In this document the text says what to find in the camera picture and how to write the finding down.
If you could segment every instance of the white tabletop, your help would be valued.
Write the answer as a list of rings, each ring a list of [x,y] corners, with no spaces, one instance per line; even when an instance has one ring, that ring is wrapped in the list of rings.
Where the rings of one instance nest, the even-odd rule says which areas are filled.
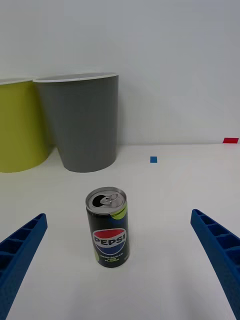
[[[150,163],[157,156],[158,163]],[[85,209],[102,186],[128,199],[130,258],[95,261]],[[124,146],[93,173],[42,165],[0,174],[0,240],[44,212],[48,229],[7,320],[233,320],[190,225],[198,208],[240,236],[240,146]]]

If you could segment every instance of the pepsi can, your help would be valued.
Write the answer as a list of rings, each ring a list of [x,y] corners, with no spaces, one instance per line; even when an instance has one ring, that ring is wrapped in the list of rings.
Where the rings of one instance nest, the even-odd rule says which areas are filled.
[[[127,196],[115,187],[102,187],[86,197],[86,211],[97,262],[119,267],[129,257]]]

